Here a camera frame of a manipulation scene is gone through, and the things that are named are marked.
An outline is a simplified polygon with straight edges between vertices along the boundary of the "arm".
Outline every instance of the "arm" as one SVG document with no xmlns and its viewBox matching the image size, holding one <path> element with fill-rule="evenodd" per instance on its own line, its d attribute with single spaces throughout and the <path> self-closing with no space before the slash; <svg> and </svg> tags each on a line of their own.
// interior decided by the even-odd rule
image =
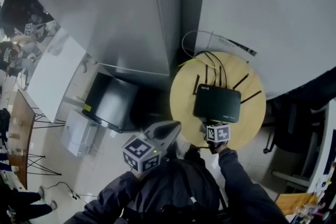
<svg viewBox="0 0 336 224">
<path fill-rule="evenodd" d="M 18 44 L 13 43 L 13 49 L 15 49 L 17 53 L 21 52 L 21 47 Z"/>
<path fill-rule="evenodd" d="M 138 193 L 139 182 L 131 172 L 126 172 L 108 184 L 97 200 L 85 205 L 83 212 L 76 213 L 65 224 L 114 223 L 121 210 Z"/>
<path fill-rule="evenodd" d="M 288 223 L 259 184 L 254 184 L 238 162 L 237 152 L 219 151 L 219 166 L 233 218 L 253 223 Z"/>
<path fill-rule="evenodd" d="M 0 51 L 3 53 L 6 50 L 6 46 L 3 42 L 0 42 Z M 8 64 L 0 59 L 0 69 L 8 73 L 9 69 L 7 68 Z"/>
<path fill-rule="evenodd" d="M 30 42 L 33 42 L 33 38 L 31 36 L 25 36 L 25 35 L 16 35 L 12 39 L 10 39 L 12 42 L 17 42 L 17 43 L 23 43 L 27 44 Z"/>
</svg>

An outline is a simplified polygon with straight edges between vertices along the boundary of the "round wooden table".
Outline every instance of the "round wooden table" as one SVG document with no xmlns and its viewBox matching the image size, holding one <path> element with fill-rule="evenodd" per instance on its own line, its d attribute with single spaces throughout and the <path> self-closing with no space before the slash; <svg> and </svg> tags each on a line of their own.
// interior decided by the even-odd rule
<svg viewBox="0 0 336 224">
<path fill-rule="evenodd" d="M 232 89 L 246 74 L 249 74 L 247 79 L 235 89 L 241 92 L 241 100 L 261 90 L 260 94 L 241 104 L 239 121 L 229 123 L 231 140 L 228 142 L 228 146 L 238 150 L 253 139 L 262 125 L 266 111 L 264 87 L 258 74 L 244 60 L 225 52 L 213 52 L 213 54 L 223 63 L 229 89 Z M 216 68 L 219 68 L 218 60 L 212 55 L 209 56 L 215 62 Z M 205 54 L 200 54 L 197 58 L 208 65 L 213 65 Z M 206 142 L 203 139 L 204 133 L 200 131 L 201 121 L 193 115 L 196 97 L 193 95 L 193 90 L 197 75 L 200 76 L 198 84 L 205 83 L 205 64 L 201 61 L 189 61 L 180 69 L 171 88 L 170 109 L 173 119 L 182 123 L 182 135 L 196 146 L 206 146 Z M 214 80 L 213 68 L 209 67 L 208 84 L 213 85 Z M 219 86 L 218 74 L 216 85 Z M 224 86 L 225 78 L 222 71 L 222 87 Z"/>
</svg>

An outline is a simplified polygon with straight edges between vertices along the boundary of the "white printer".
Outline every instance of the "white printer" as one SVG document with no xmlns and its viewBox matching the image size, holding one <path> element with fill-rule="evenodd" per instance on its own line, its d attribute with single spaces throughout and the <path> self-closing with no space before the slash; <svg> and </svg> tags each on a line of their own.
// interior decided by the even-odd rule
<svg viewBox="0 0 336 224">
<path fill-rule="evenodd" d="M 74 156 L 88 154 L 98 126 L 97 122 L 72 109 L 63 129 L 61 143 Z"/>
</svg>

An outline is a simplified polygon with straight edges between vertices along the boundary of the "black router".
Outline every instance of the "black router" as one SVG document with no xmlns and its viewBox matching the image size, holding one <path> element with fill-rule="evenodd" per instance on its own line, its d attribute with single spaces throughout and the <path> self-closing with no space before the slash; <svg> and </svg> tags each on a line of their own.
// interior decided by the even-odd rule
<svg viewBox="0 0 336 224">
<path fill-rule="evenodd" d="M 240 105 L 258 95 L 261 91 L 256 92 L 242 101 L 241 92 L 236 91 L 235 88 L 240 85 L 249 74 L 246 74 L 231 90 L 221 87 L 221 68 L 219 69 L 220 87 L 207 85 L 207 70 L 208 68 L 206 66 L 205 84 L 198 85 L 199 75 L 197 75 L 196 78 L 194 87 L 194 94 L 196 95 L 194 116 L 210 121 L 238 122 Z"/>
</svg>

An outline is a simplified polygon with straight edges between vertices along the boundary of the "cable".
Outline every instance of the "cable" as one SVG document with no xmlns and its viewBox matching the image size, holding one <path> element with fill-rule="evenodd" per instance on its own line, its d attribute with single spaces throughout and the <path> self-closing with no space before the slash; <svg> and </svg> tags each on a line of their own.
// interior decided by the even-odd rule
<svg viewBox="0 0 336 224">
<path fill-rule="evenodd" d="M 221 62 L 221 60 L 219 60 L 219 58 L 218 58 L 216 55 L 214 55 L 212 52 L 207 51 L 207 50 L 202 50 L 202 51 L 200 51 L 199 53 L 208 53 L 208 54 L 211 54 L 213 57 L 215 57 L 215 58 L 218 60 L 218 62 L 221 64 L 222 69 L 223 69 L 223 71 L 224 71 L 224 75 L 225 75 L 225 88 L 227 88 L 227 77 L 226 77 L 226 72 L 225 72 L 225 68 L 224 68 L 223 63 Z"/>
<path fill-rule="evenodd" d="M 207 56 L 207 58 L 209 58 L 210 59 L 210 61 L 212 62 L 212 64 L 214 65 L 214 67 L 216 67 L 216 65 L 215 65 L 215 62 L 211 59 L 211 57 L 208 55 L 208 54 L 205 54 L 206 56 Z M 221 75 L 221 71 L 220 70 L 218 70 L 217 69 L 217 71 L 218 71 L 218 73 L 219 73 L 219 78 L 220 78 L 220 75 Z M 216 86 L 216 69 L 214 69 L 214 72 L 215 72 L 215 81 L 214 81 L 214 86 Z"/>
<path fill-rule="evenodd" d="M 75 146 L 80 146 L 80 145 L 85 145 L 85 144 L 86 144 L 86 143 L 75 144 L 75 143 L 72 141 L 72 139 L 71 139 L 71 134 L 70 134 L 70 132 L 69 132 L 69 129 L 70 129 L 70 127 L 67 126 L 67 127 L 66 127 L 66 130 L 67 130 L 66 133 L 69 135 L 70 142 L 71 142 L 73 145 L 75 145 Z M 92 143 L 91 146 L 94 146 L 94 147 L 96 148 L 96 153 L 99 154 L 99 151 L 98 151 L 96 145 Z"/>
<path fill-rule="evenodd" d="M 181 66 L 185 65 L 186 63 L 188 63 L 189 61 L 194 61 L 194 60 L 201 61 L 203 64 L 208 65 L 205 61 L 203 61 L 203 60 L 201 60 L 201 59 L 193 58 L 193 59 L 190 59 L 190 60 L 185 61 L 184 63 L 178 65 L 178 67 L 181 67 Z M 215 67 L 215 66 L 211 66 L 211 65 L 208 65 L 208 66 L 210 66 L 211 68 L 213 68 L 213 69 L 215 69 L 215 70 L 217 70 L 217 71 L 219 72 L 219 69 L 218 69 L 217 67 Z"/>
<path fill-rule="evenodd" d="M 210 43 L 211 43 L 211 40 L 212 40 L 212 36 L 214 35 L 214 32 L 212 31 L 211 32 L 211 36 L 210 36 L 210 39 L 209 39 L 209 42 L 208 42 L 208 45 L 206 46 L 206 49 L 205 50 L 208 50 L 209 46 L 210 46 Z"/>
<path fill-rule="evenodd" d="M 73 197 L 74 199 L 76 199 L 76 198 L 78 197 L 80 200 L 82 200 L 82 201 L 85 202 L 86 204 L 88 204 L 88 203 L 87 203 L 86 201 L 84 201 L 83 199 L 81 199 L 80 196 L 98 197 L 98 196 L 96 196 L 96 195 L 77 194 L 76 192 L 74 192 L 74 191 L 69 187 L 69 185 L 68 185 L 67 183 L 65 183 L 65 182 L 63 182 L 63 181 L 60 181 L 60 182 L 58 182 L 57 184 L 52 185 L 52 186 L 50 186 L 50 187 L 48 187 L 48 188 L 46 188 L 45 186 L 41 186 L 41 187 L 44 188 L 44 189 L 51 189 L 51 188 L 53 188 L 53 187 L 57 187 L 59 184 L 65 184 L 65 185 L 68 187 L 69 191 L 72 193 L 72 197 Z"/>
<path fill-rule="evenodd" d="M 185 52 L 185 54 L 187 54 L 189 57 L 191 58 L 194 58 L 194 56 L 190 55 L 188 52 L 186 52 L 186 50 L 184 49 L 184 46 L 183 46 L 183 42 L 184 42 L 184 39 L 187 35 L 191 34 L 191 33 L 194 33 L 194 32 L 201 32 L 201 33 L 207 33 L 207 34 L 210 34 L 211 37 L 210 37 L 210 40 L 212 38 L 212 36 L 215 36 L 215 37 L 221 37 L 221 38 L 224 38 L 226 40 L 228 40 L 227 38 L 221 36 L 221 35 L 217 35 L 217 34 L 214 34 L 214 32 L 210 32 L 210 31 L 206 31 L 206 30 L 192 30 L 192 31 L 189 31 L 188 33 L 186 33 L 183 38 L 182 38 L 182 41 L 181 41 L 181 47 L 183 49 L 183 51 Z"/>
</svg>

